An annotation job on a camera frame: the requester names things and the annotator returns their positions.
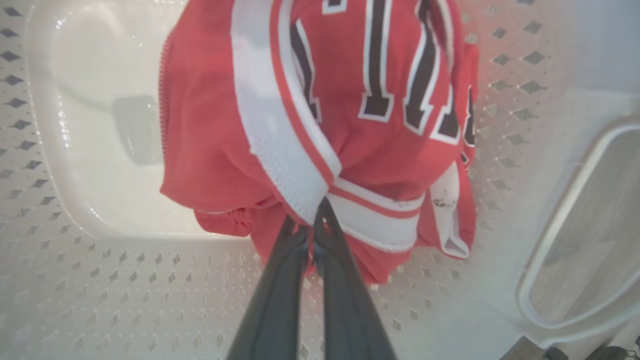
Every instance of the sink basin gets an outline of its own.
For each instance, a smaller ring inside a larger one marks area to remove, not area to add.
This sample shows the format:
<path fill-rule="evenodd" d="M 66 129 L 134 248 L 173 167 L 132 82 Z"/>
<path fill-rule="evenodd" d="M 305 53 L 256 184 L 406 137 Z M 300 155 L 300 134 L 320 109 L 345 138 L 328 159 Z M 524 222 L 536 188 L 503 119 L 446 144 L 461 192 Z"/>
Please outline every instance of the sink basin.
<path fill-rule="evenodd" d="M 44 155 L 63 206 L 93 236 L 221 238 L 158 191 L 159 58 L 183 7 L 40 1 L 29 18 L 27 73 Z"/>

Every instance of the clothing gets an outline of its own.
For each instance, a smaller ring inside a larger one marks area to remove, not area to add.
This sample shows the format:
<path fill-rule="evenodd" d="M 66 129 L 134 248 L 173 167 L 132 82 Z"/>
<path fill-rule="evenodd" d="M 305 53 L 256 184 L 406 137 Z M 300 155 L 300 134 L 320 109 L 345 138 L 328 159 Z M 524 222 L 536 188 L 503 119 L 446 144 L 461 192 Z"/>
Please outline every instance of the clothing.
<path fill-rule="evenodd" d="M 191 0 L 167 38 L 161 192 L 265 261 L 327 196 L 365 281 L 466 258 L 477 50 L 453 0 Z"/>

